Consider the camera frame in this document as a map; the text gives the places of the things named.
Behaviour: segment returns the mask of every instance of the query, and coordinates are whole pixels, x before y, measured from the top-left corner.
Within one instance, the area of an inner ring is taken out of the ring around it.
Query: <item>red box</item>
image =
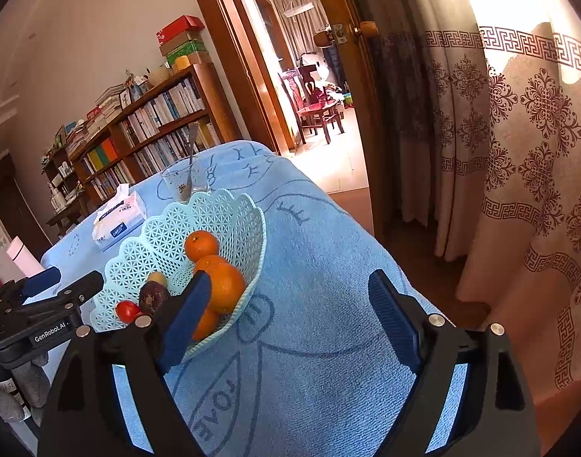
[[[183,15],[177,18],[171,24],[168,24],[163,29],[157,33],[157,39],[159,45],[168,42],[174,36],[180,34],[182,31],[199,31],[204,29],[204,25],[198,17],[192,17],[190,15]]]

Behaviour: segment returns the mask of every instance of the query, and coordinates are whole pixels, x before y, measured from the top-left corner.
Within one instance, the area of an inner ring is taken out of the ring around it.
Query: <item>white bottle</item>
[[[64,206],[66,206],[66,199],[64,198],[64,195],[60,192],[60,190],[57,187],[54,187],[52,183],[49,182],[49,187],[51,189],[51,194],[53,195],[53,201],[56,202],[56,204],[58,205],[58,208],[63,208]]]

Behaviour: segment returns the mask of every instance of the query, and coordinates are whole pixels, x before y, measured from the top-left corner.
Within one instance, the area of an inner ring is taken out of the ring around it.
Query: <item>blue tablecloth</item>
[[[373,455],[415,377],[398,363],[373,313],[368,276],[382,268],[428,313],[436,308],[289,160],[237,141],[200,154],[200,163],[213,188],[252,196],[265,213],[268,242],[261,279],[234,328],[165,378],[195,438],[208,455]],[[135,190],[149,216],[172,201],[159,175]],[[103,253],[95,247],[93,220],[43,257],[45,267],[61,270],[60,286],[94,269],[103,272],[117,255],[118,244]],[[62,351],[52,353],[50,373]],[[457,367],[431,449],[447,441],[464,376],[465,368]],[[134,444],[150,449],[124,369],[115,368],[115,380]]]

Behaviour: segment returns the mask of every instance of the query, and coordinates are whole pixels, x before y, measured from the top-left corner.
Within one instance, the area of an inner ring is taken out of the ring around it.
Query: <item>light blue plastic basket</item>
[[[194,264],[184,253],[184,241],[195,230],[213,233],[219,254],[241,271],[248,286],[231,315],[224,316],[218,329],[201,342],[189,346],[183,362],[210,347],[235,323],[248,305],[261,276],[267,233],[265,216],[247,194],[235,199],[228,190],[196,192],[188,204],[172,203],[159,216],[148,218],[139,237],[123,241],[117,257],[104,271],[104,289],[94,296],[91,325],[96,331],[123,328],[115,314],[119,301],[138,302],[140,288],[152,271],[168,279],[170,294],[180,294],[191,280]]]

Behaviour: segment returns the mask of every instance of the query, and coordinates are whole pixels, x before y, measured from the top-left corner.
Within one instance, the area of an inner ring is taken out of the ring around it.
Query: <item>cherry tomato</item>
[[[123,323],[131,323],[140,314],[140,308],[130,300],[122,300],[115,308],[117,316]]]

